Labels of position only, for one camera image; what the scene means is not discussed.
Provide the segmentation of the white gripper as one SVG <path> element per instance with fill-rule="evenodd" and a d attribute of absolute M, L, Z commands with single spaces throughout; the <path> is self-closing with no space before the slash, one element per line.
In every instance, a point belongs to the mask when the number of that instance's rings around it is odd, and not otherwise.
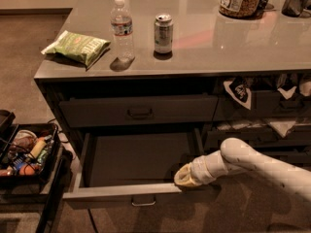
<path fill-rule="evenodd" d="M 213 182 L 225 176 L 227 167 L 219 153 L 201 155 L 179 169 L 174 176 L 174 183 L 183 187 L 197 187 Z"/>

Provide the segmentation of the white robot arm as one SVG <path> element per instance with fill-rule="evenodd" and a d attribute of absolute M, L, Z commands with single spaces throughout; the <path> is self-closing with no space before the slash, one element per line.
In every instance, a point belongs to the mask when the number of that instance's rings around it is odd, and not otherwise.
<path fill-rule="evenodd" d="M 175 174 L 174 183 L 196 187 L 246 170 L 256 172 L 305 202 L 311 202 L 310 171 L 262 154 L 237 138 L 227 138 L 219 150 L 200 155 L 185 164 Z"/>

